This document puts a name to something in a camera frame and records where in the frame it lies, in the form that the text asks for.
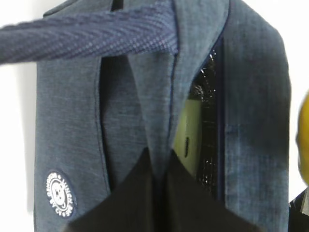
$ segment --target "circular logo patch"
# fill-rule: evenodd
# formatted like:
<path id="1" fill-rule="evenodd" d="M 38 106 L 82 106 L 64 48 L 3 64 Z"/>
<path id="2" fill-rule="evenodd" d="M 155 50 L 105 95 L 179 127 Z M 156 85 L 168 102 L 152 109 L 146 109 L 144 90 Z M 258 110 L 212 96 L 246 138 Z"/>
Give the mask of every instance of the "circular logo patch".
<path id="1" fill-rule="evenodd" d="M 50 205 L 55 212 L 64 218 L 73 213 L 73 196 L 64 177 L 57 172 L 51 172 L 46 180 L 46 191 Z"/>

